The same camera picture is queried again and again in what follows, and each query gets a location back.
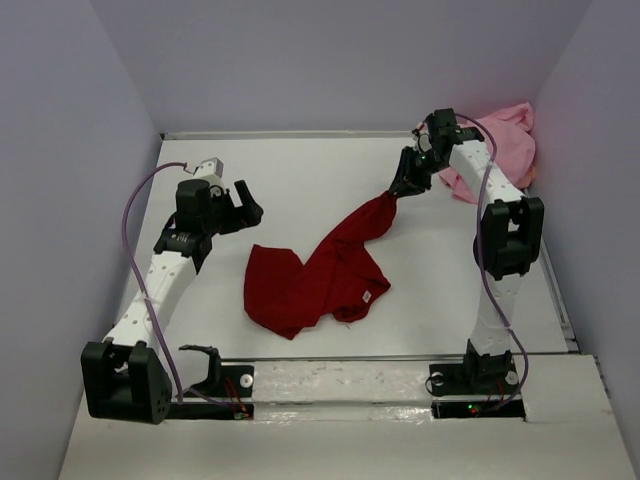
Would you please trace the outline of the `red t shirt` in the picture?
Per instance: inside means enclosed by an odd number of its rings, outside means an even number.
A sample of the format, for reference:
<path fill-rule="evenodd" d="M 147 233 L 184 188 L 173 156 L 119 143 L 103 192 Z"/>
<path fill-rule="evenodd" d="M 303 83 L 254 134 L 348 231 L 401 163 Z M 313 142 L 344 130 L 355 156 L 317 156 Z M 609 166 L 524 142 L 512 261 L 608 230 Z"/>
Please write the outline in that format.
<path fill-rule="evenodd" d="M 244 309 L 256 324 L 286 339 L 321 317 L 351 323 L 367 316 L 391 283 L 366 249 L 384 236 L 397 213 L 385 192 L 344 218 L 303 262 L 291 249 L 254 245 L 244 280 Z"/>

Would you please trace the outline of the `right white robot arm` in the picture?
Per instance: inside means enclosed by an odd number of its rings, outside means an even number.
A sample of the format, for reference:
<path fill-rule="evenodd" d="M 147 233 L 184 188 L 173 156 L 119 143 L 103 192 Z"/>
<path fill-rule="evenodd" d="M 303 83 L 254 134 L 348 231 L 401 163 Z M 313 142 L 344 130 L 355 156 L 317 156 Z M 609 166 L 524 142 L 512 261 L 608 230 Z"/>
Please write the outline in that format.
<path fill-rule="evenodd" d="M 431 366 L 425 383 L 434 397 L 492 395 L 513 400 L 527 378 L 518 373 L 522 350 L 511 317 L 522 280 L 537 261 L 545 207 L 529 197 L 496 164 L 497 142 L 480 122 L 460 125 L 452 109 L 429 114 L 412 131 L 389 192 L 396 198 L 430 190 L 435 174 L 454 169 L 476 200 L 473 254 L 482 282 L 477 320 L 458 363 Z"/>

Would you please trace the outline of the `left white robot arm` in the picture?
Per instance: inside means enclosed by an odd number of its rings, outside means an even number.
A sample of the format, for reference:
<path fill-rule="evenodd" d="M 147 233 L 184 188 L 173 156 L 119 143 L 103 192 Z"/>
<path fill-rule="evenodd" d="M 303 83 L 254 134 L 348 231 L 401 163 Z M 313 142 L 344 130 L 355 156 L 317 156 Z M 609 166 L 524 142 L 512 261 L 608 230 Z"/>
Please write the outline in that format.
<path fill-rule="evenodd" d="M 240 202 L 213 179 L 179 183 L 176 210 L 156 242 L 149 270 L 134 273 L 139 291 L 100 342 L 81 354 L 85 397 L 91 417 L 147 424 L 175 420 L 240 420 L 253 407 L 241 399 L 250 366 L 229 366 L 211 346 L 192 346 L 207 360 L 193 363 L 183 388 L 163 337 L 187 288 L 200 273 L 216 235 L 257 226 L 263 210 L 245 181 L 234 184 Z"/>

